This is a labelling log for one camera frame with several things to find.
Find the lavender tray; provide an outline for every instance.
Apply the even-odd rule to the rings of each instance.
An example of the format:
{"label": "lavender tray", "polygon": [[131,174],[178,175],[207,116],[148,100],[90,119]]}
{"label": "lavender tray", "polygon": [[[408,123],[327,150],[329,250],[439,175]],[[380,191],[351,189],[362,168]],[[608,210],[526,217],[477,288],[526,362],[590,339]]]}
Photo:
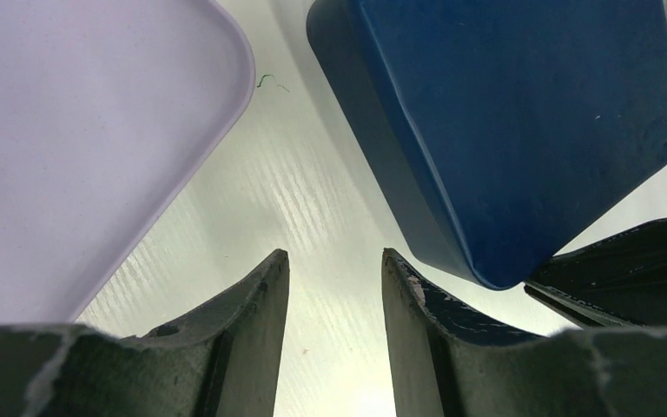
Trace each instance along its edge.
{"label": "lavender tray", "polygon": [[0,322],[75,319],[253,87],[213,1],[0,2]]}

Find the white tabletop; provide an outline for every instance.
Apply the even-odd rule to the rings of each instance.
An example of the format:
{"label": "white tabletop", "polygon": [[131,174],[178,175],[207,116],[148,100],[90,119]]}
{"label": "white tabletop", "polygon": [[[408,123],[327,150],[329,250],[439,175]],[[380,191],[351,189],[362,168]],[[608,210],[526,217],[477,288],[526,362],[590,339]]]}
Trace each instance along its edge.
{"label": "white tabletop", "polygon": [[[540,334],[570,324],[522,286],[492,292],[415,261],[308,45],[312,2],[219,0],[247,34],[257,80],[274,78],[79,321],[144,334],[284,248],[290,298],[275,415],[393,416],[384,247],[498,320]],[[568,248],[664,216],[667,167]]]}

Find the white table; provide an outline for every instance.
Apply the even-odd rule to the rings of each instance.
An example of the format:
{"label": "white table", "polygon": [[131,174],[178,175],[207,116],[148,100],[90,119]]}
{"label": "white table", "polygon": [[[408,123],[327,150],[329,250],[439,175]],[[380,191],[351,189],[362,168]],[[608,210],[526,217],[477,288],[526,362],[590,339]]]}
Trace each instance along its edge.
{"label": "white table", "polygon": [[[414,260],[311,51],[312,0],[220,0],[254,50],[246,113],[79,321],[144,334],[238,281],[274,248],[290,254],[276,416],[393,416],[380,257],[513,326],[570,326],[518,287],[491,292]],[[667,216],[667,168],[570,248]]]}

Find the blue container top surface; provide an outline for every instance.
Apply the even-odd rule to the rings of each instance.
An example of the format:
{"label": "blue container top surface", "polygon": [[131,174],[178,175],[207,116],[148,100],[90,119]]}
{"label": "blue container top surface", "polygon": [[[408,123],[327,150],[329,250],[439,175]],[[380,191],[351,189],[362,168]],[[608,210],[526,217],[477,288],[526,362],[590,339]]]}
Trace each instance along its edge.
{"label": "blue container top surface", "polygon": [[667,164],[658,0],[348,0],[465,274],[523,281]]}

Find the blue block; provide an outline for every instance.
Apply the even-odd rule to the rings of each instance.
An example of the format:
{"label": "blue block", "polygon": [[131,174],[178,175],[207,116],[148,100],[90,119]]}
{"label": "blue block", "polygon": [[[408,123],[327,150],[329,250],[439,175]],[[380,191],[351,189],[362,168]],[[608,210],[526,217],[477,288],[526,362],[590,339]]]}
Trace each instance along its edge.
{"label": "blue block", "polygon": [[307,31],[413,254],[485,287],[667,164],[660,0],[318,0]]}

